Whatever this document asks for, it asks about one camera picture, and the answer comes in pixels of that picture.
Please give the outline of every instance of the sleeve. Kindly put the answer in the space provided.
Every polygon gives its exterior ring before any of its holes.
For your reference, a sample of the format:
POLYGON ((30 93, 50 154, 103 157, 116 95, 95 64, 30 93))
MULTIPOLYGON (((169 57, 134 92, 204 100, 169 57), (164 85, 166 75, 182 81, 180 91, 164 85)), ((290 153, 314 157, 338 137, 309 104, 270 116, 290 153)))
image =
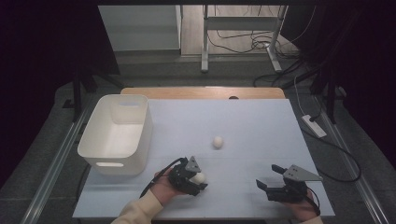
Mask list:
POLYGON ((321 217, 314 217, 300 224, 323 224, 323 221, 321 220, 321 217))
POLYGON ((127 203, 112 224, 149 224, 161 210, 163 206, 149 190, 139 200, 127 203))

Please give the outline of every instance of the plastic container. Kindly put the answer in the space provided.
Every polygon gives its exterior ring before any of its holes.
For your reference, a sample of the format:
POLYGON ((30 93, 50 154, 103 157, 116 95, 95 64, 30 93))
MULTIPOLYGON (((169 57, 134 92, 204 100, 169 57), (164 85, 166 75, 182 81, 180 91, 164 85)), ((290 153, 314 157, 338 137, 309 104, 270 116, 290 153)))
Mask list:
POLYGON ((102 97, 78 145, 78 154, 104 175, 138 175, 145 166, 152 133, 148 98, 102 97))

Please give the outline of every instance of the white ball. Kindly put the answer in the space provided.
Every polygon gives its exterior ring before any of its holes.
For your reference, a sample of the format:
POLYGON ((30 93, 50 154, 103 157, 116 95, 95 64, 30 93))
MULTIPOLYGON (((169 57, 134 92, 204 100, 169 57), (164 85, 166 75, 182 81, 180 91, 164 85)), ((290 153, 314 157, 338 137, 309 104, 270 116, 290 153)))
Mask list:
POLYGON ((213 139, 213 146, 217 149, 221 148, 223 143, 224 141, 220 136, 216 136, 215 139, 213 139))
POLYGON ((190 181, 197 185, 202 184, 205 182, 205 175, 203 173, 197 173, 190 179, 190 181))

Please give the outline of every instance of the table surface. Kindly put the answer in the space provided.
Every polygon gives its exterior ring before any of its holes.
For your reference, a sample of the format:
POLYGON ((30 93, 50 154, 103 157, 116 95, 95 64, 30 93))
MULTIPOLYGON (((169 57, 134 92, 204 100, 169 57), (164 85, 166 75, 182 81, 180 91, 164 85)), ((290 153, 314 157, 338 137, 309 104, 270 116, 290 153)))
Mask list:
POLYGON ((280 88, 250 87, 125 88, 121 94, 142 94, 149 99, 285 99, 280 88))
MULTIPOLYGON (((176 198, 159 219, 291 217, 285 206, 266 200, 255 179, 281 187, 282 176, 271 171, 272 163, 285 168, 296 164, 317 174, 281 89, 130 88, 121 93, 150 99, 154 130, 147 166, 138 176, 101 175, 91 169, 73 217, 116 217, 138 198, 152 174, 178 157, 194 155, 209 186, 195 198, 176 198), (226 100, 234 95, 246 100, 226 100), (225 139, 221 150, 211 146, 216 134, 225 139)), ((307 184, 319 196, 322 215, 333 216, 322 183, 307 184)))

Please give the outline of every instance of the hand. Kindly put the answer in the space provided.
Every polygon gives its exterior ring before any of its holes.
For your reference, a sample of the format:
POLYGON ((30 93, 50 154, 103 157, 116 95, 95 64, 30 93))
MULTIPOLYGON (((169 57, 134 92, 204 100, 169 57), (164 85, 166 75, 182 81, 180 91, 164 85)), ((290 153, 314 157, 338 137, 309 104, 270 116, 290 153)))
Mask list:
MULTIPOLYGON (((313 200, 311 190, 307 191, 306 196, 308 196, 308 198, 313 200)), ((297 217, 297 219, 299 219, 302 222, 317 217, 314 208, 306 200, 303 200, 300 203, 283 203, 283 204, 286 205, 288 208, 290 208, 294 216, 297 217)))
POLYGON ((169 182, 168 175, 171 170, 172 168, 168 169, 151 187, 151 192, 163 206, 169 203, 175 196, 185 194, 175 189, 169 182))

